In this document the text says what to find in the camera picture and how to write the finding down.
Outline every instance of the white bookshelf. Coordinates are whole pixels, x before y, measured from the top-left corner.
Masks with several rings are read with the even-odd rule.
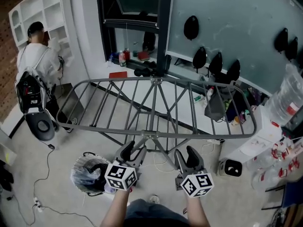
[[[56,38],[60,44],[59,55],[70,65],[73,55],[66,30],[61,0],[23,0],[9,12],[9,22],[16,43],[21,50],[28,40],[29,26],[40,21],[50,39]]]

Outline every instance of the window frame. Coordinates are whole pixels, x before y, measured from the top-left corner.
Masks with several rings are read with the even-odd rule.
[[[111,53],[117,51],[115,28],[128,28],[152,32],[158,34],[157,72],[159,76],[164,76],[170,63],[169,56],[166,56],[165,52],[169,34],[171,0],[159,0],[156,23],[129,19],[105,19],[103,2],[104,0],[97,0],[100,31],[105,59],[108,60]],[[138,61],[131,61],[128,63],[127,67],[136,69],[144,66]]]

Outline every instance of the brick wall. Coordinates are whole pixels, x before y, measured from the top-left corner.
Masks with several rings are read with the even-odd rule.
[[[0,0],[0,122],[16,105],[14,82],[18,49],[9,24],[9,11],[22,0]]]

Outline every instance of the power strip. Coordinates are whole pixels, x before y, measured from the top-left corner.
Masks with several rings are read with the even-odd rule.
[[[214,139],[209,139],[209,140],[207,140],[207,142],[213,143],[215,145],[220,145],[221,144],[221,142],[219,140],[214,140]]]
[[[42,207],[41,202],[38,200],[37,197],[34,197],[34,202],[38,208],[38,212],[42,213],[44,208]]]

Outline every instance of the red book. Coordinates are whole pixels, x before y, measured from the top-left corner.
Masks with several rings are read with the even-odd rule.
[[[108,78],[127,78],[127,71],[111,72]]]
[[[150,55],[146,51],[141,51],[141,52],[138,53],[138,58],[141,61],[145,61],[145,60],[149,60],[150,59]]]

